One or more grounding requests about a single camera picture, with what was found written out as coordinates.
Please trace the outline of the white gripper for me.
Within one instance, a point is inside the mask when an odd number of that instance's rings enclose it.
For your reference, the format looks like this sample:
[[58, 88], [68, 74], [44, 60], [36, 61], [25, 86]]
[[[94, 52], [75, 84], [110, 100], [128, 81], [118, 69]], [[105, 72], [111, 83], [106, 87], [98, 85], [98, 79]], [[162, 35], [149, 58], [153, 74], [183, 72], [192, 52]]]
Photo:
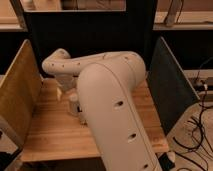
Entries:
[[58, 87], [56, 88], [57, 100], [61, 101], [62, 94], [63, 94], [62, 91], [66, 92], [72, 88], [75, 88], [77, 83], [77, 78], [74, 77], [73, 75], [60, 74], [60, 75], [56, 75], [55, 79], [59, 86], [59, 88]]

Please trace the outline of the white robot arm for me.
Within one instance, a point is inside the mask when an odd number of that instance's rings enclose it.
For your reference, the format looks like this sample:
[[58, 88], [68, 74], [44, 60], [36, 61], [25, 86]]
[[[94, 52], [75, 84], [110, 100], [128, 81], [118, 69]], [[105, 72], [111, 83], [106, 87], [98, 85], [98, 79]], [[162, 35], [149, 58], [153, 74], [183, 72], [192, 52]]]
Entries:
[[107, 171], [162, 171], [132, 99], [146, 76], [140, 55], [118, 51], [72, 58], [59, 49], [42, 68], [54, 77], [77, 78], [80, 108]]

